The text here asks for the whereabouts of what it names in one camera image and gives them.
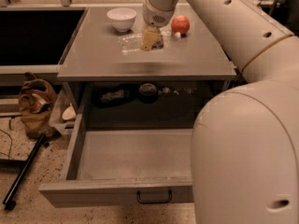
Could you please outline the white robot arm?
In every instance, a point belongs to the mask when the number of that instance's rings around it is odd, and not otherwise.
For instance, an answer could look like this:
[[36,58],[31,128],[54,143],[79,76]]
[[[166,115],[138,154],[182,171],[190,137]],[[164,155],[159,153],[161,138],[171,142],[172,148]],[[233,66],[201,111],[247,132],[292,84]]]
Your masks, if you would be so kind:
[[[194,123],[196,223],[299,224],[299,38],[253,0],[186,1],[247,82]],[[177,2],[145,0],[145,22]]]

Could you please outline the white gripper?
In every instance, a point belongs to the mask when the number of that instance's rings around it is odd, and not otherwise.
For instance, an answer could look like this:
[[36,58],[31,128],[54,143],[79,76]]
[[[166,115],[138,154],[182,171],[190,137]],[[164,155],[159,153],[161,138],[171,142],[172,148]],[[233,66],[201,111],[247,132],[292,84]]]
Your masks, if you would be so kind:
[[158,28],[165,27],[170,22],[174,12],[173,8],[170,10],[161,10],[155,7],[150,0],[144,1],[142,16],[144,22],[149,26],[144,30],[142,35],[142,50],[150,51],[152,49],[160,37],[160,30]]

